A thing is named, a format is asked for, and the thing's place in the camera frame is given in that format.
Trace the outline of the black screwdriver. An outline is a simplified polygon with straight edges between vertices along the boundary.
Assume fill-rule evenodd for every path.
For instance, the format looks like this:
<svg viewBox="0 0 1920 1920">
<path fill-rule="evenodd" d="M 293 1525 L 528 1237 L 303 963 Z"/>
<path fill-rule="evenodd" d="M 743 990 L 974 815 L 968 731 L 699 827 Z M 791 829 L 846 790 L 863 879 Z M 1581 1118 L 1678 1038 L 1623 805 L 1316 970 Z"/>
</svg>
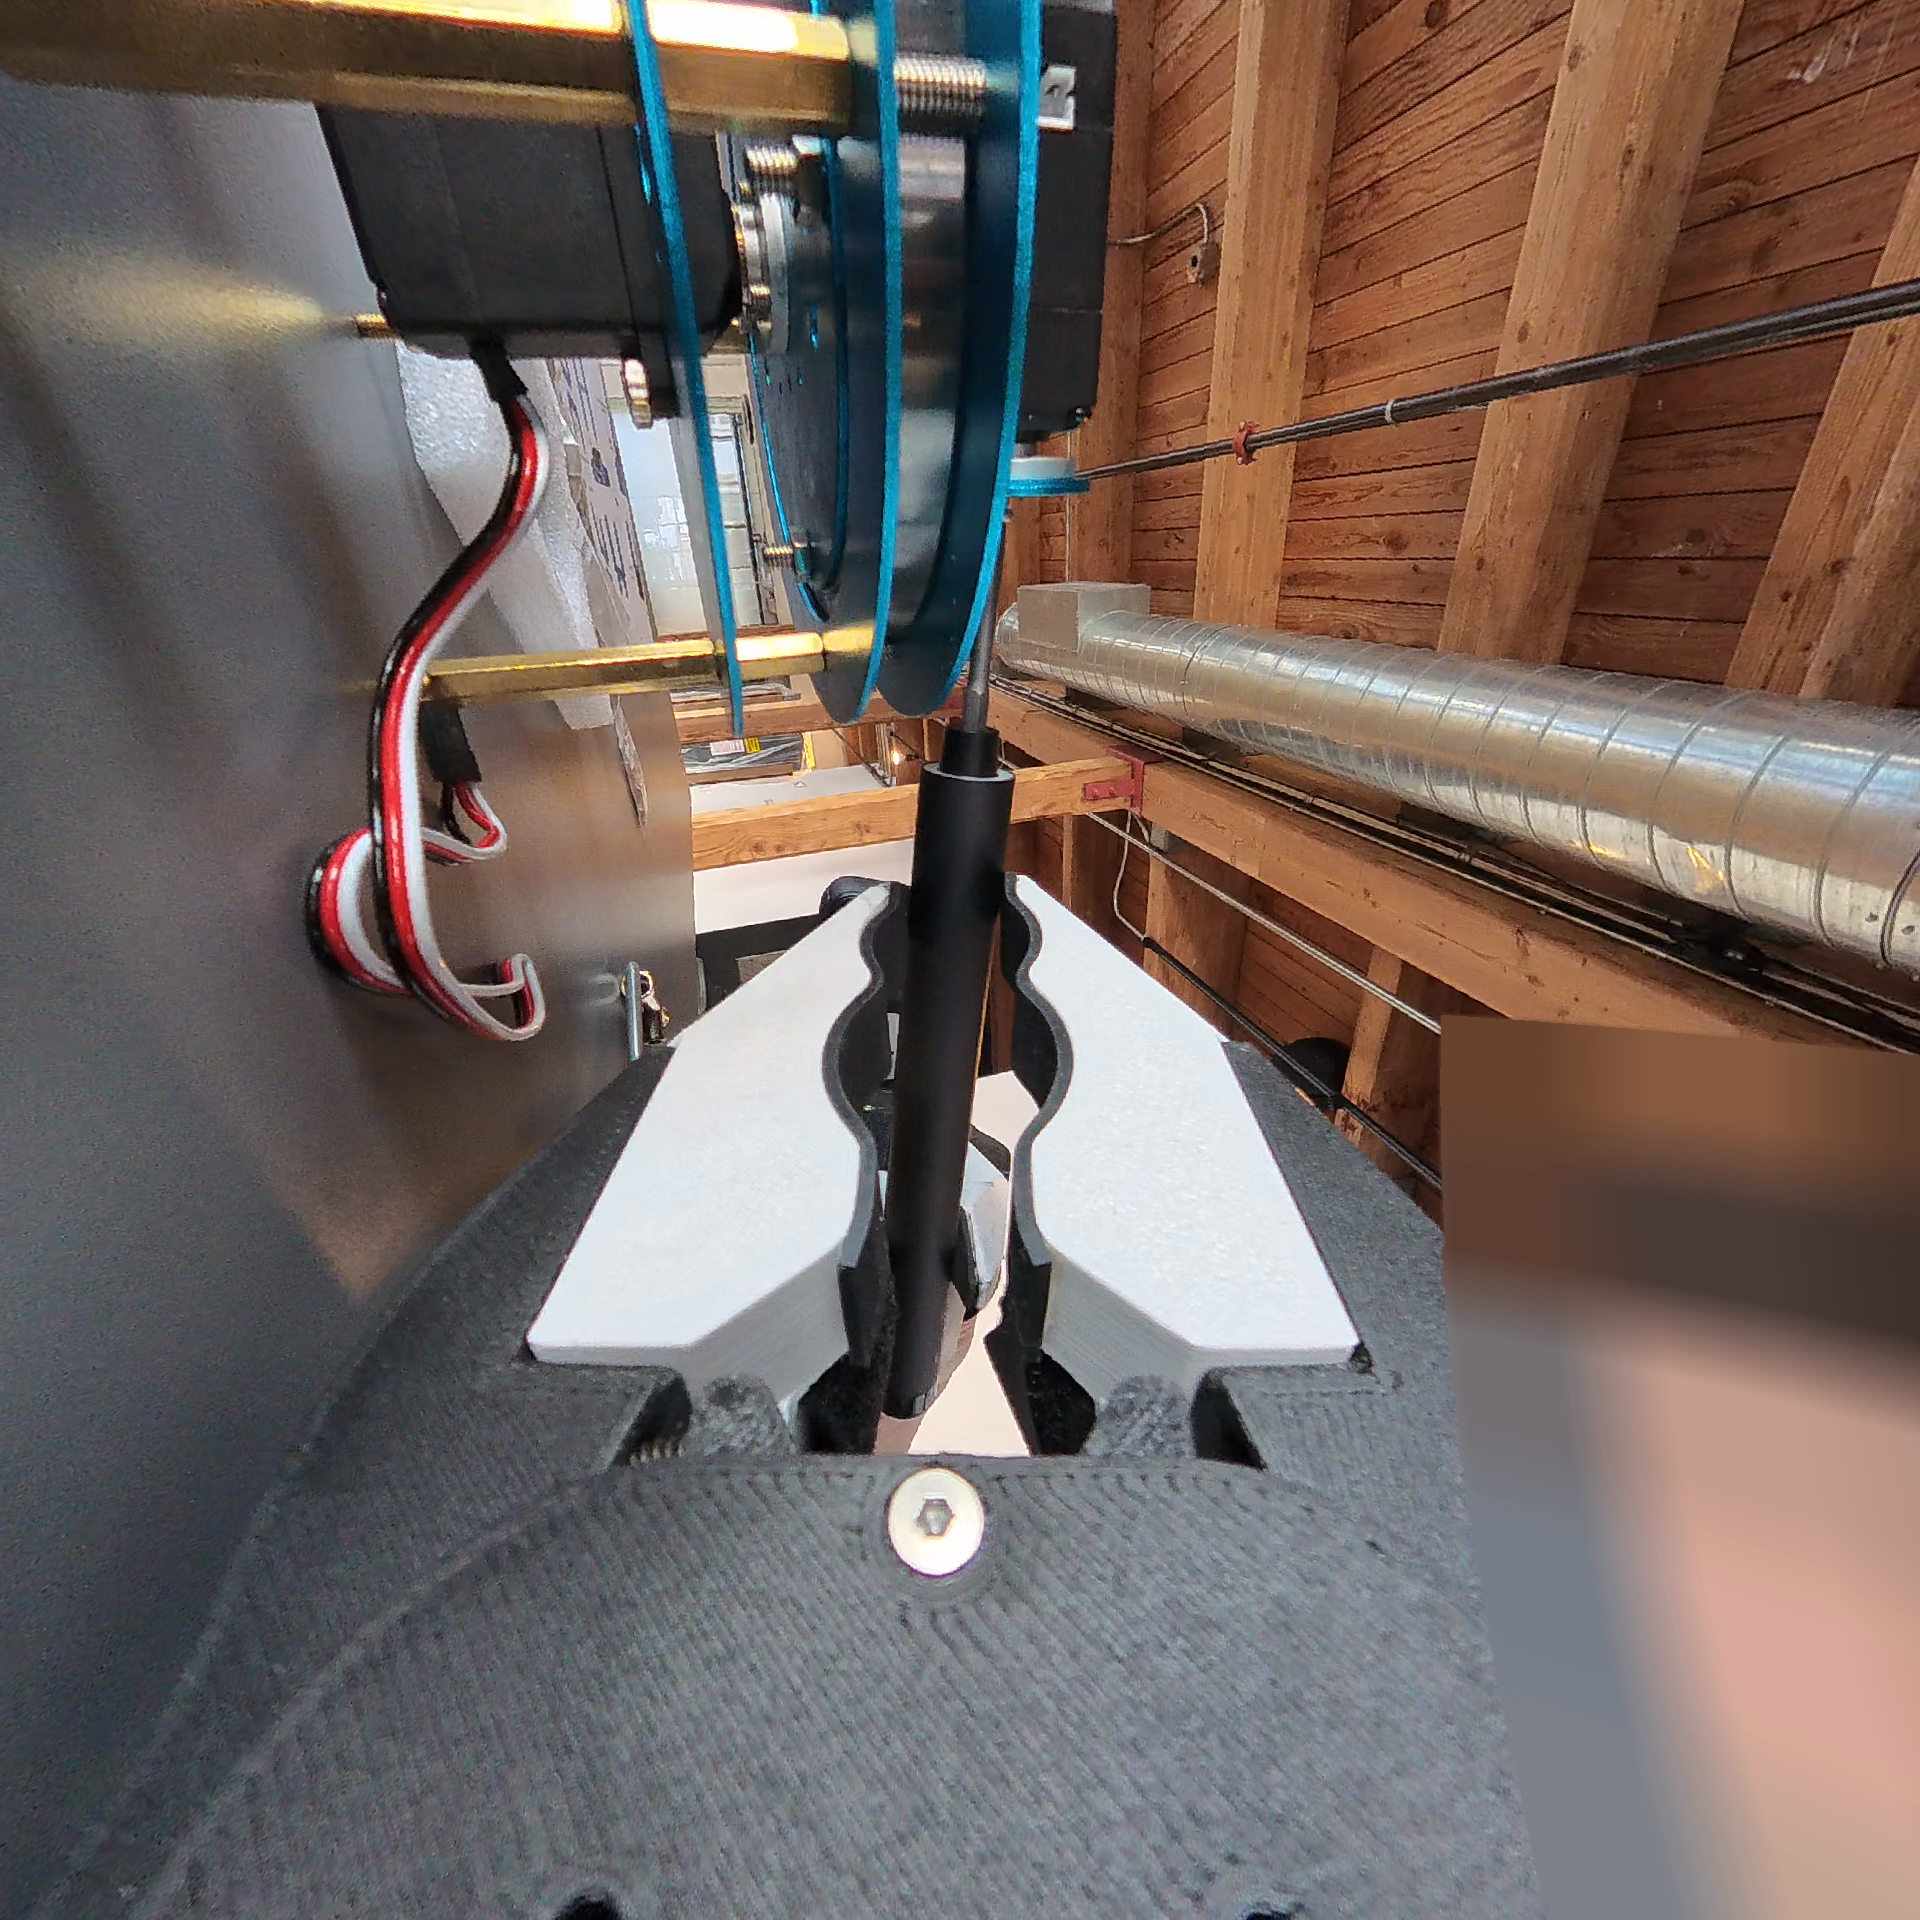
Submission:
<svg viewBox="0 0 1920 1920">
<path fill-rule="evenodd" d="M 1014 782 L 990 727 L 992 626 L 968 659 L 959 727 L 919 782 L 884 1230 L 895 1279 L 891 1419 L 933 1398 L 961 1237 L 961 1181 Z"/>
</svg>

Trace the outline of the grey metal panel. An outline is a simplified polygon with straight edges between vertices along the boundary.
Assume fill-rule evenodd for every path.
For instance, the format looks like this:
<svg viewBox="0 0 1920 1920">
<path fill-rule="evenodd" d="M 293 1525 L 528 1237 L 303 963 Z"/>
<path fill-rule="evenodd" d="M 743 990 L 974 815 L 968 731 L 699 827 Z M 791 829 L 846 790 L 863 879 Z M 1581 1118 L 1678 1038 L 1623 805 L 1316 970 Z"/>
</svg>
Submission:
<svg viewBox="0 0 1920 1920">
<path fill-rule="evenodd" d="M 398 1285 L 693 1003 L 664 705 L 469 734 L 509 853 L 436 875 L 540 1040 L 325 974 L 368 695 L 454 552 L 311 109 L 5 80 L 5 1915 L 57 1899 L 252 1510 Z"/>
</svg>

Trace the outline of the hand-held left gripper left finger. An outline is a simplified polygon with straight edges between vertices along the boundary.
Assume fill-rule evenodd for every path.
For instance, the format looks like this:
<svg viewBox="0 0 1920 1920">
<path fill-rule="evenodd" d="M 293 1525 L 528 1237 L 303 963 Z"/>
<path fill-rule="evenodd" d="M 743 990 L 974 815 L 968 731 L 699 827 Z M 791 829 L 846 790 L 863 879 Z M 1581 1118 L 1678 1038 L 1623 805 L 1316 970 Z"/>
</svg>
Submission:
<svg viewBox="0 0 1920 1920">
<path fill-rule="evenodd" d="M 537 1360 L 663 1363 L 782 1400 L 891 1325 L 879 1174 L 860 1104 L 891 1063 L 876 881 L 696 1019 L 528 1327 Z"/>
</svg>

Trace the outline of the silver ventilation duct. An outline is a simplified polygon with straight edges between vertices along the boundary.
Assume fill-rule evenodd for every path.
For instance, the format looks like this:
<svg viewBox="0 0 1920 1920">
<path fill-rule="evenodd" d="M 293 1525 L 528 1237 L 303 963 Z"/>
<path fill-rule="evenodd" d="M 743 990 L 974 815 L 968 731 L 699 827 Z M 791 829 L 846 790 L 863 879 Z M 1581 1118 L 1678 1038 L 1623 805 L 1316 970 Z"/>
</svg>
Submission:
<svg viewBox="0 0 1920 1920">
<path fill-rule="evenodd" d="M 1019 591 L 996 657 L 1796 939 L 1917 970 L 1910 711 Z"/>
</svg>

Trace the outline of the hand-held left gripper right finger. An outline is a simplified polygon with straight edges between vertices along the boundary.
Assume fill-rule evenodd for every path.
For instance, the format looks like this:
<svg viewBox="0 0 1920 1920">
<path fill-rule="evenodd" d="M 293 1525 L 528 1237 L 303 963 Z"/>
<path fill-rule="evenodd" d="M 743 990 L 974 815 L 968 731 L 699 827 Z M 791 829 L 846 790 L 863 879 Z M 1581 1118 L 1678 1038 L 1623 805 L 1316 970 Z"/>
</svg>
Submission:
<svg viewBox="0 0 1920 1920">
<path fill-rule="evenodd" d="M 1028 1339 L 1092 1400 L 1241 1363 L 1343 1363 L 1359 1336 L 1222 1038 L 1032 879 L 1008 877 L 1014 1176 L 1044 1305 Z"/>
</svg>

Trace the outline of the long black ceiling pipe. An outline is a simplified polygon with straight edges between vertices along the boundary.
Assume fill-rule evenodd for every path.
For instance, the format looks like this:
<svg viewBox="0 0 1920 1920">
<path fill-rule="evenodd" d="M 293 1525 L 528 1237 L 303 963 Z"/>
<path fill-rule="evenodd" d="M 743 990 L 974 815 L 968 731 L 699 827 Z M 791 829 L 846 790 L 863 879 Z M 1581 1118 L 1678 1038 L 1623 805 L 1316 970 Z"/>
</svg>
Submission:
<svg viewBox="0 0 1920 1920">
<path fill-rule="evenodd" d="M 1615 376 L 1643 376 L 1675 368 L 1715 362 L 1743 352 L 1772 352 L 1825 339 L 1863 327 L 1909 320 L 1915 318 L 1915 312 L 1917 279 L 1899 279 L 1885 285 L 1868 288 L 1857 294 L 1796 304 L 1760 318 L 1702 327 L 1655 343 L 1591 352 L 1548 362 L 1543 368 L 1488 374 L 1484 378 L 1460 381 L 1439 391 L 1393 395 L 1389 400 L 1353 407 L 1329 416 L 1315 416 L 1285 425 L 1249 422 L 1227 438 L 1151 451 L 1120 463 L 1084 469 L 1071 480 L 1071 490 L 1088 490 L 1092 482 L 1103 482 L 1108 478 L 1157 473 L 1219 458 L 1249 463 L 1264 448 L 1343 438 L 1349 433 L 1372 432 L 1377 427 L 1476 413 L 1505 400 L 1583 389 Z"/>
</svg>

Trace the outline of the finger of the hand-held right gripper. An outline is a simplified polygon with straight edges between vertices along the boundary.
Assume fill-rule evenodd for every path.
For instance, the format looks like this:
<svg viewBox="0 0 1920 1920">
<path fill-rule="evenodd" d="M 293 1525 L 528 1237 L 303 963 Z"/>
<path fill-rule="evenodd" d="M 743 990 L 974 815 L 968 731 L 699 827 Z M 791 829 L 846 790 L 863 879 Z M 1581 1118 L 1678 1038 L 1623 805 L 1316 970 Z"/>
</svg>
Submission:
<svg viewBox="0 0 1920 1920">
<path fill-rule="evenodd" d="M 968 1134 L 951 1286 L 965 1310 L 982 1307 L 1000 1278 L 1013 1213 L 1011 1149 Z"/>
</svg>

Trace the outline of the blue hobby robot arm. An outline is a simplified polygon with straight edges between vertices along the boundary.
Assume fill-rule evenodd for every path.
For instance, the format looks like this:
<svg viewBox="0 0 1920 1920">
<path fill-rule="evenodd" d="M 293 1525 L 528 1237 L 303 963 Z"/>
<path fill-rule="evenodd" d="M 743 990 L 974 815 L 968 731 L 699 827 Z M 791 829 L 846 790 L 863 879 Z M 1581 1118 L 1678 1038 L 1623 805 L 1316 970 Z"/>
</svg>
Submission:
<svg viewBox="0 0 1920 1920">
<path fill-rule="evenodd" d="M 835 717 L 944 702 L 1019 443 L 1092 407 L 1113 5 L 5 5 L 5 70 L 313 102 L 387 330 L 484 416 L 622 361 L 713 546 L 735 327 Z"/>
</svg>

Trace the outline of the thin metal conduit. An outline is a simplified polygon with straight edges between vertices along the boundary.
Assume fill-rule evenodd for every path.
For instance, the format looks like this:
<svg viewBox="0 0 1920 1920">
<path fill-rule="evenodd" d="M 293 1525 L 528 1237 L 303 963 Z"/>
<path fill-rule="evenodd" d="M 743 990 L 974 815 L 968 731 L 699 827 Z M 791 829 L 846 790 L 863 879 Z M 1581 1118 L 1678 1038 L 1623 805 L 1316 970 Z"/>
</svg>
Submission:
<svg viewBox="0 0 1920 1920">
<path fill-rule="evenodd" d="M 1364 975 L 1372 950 L 1315 913 L 1292 906 L 1268 888 L 1227 871 L 1206 871 L 1222 891 L 1252 897 L 1262 918 L 1247 918 L 1206 888 L 1169 871 L 1134 827 L 1121 843 L 1121 815 L 1096 814 L 1073 821 L 1080 831 L 1073 895 L 1088 918 L 1107 918 L 1117 943 L 1136 945 L 1151 935 L 1188 968 L 1281 1040 L 1335 1038 L 1350 1041 L 1361 1029 L 1382 1024 L 1401 1040 L 1425 1043 L 1438 1026 L 1408 1021 L 1403 1010 L 1366 992 L 1355 978 L 1305 949 L 1315 937 L 1343 968 Z"/>
</svg>

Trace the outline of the thin black pipe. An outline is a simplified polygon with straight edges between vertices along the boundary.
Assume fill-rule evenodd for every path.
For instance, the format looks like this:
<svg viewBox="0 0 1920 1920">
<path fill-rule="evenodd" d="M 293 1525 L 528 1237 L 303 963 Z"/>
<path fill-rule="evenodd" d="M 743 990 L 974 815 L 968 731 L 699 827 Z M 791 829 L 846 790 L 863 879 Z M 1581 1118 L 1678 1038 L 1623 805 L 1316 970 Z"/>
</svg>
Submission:
<svg viewBox="0 0 1920 1920">
<path fill-rule="evenodd" d="M 1180 981 L 1197 990 L 1213 1010 L 1225 1015 L 1247 1041 L 1260 1043 L 1264 1056 L 1287 1077 L 1287 1081 L 1315 1104 L 1323 1114 L 1350 1118 L 1364 1135 L 1373 1138 L 1396 1163 L 1401 1163 L 1419 1184 L 1429 1186 L 1432 1192 L 1441 1190 L 1441 1176 L 1432 1163 L 1429 1163 L 1422 1154 L 1416 1154 L 1409 1145 L 1399 1139 L 1389 1134 L 1377 1119 L 1373 1119 L 1366 1110 L 1361 1110 L 1355 1101 L 1347 1098 L 1339 1085 L 1335 1085 L 1323 1071 L 1316 1070 L 1316 1063 L 1326 1059 L 1328 1064 L 1343 1064 L 1349 1059 L 1349 1050 L 1332 1040 L 1299 1040 L 1299 1041 L 1281 1041 L 1276 1040 L 1271 1033 L 1260 1026 L 1260 1021 L 1249 1019 L 1238 1006 L 1235 1006 L 1225 994 L 1209 986 L 1200 974 L 1185 966 L 1169 949 L 1158 943 L 1151 937 L 1142 939 L 1142 950 L 1158 958 L 1166 966 L 1172 968 Z"/>
</svg>

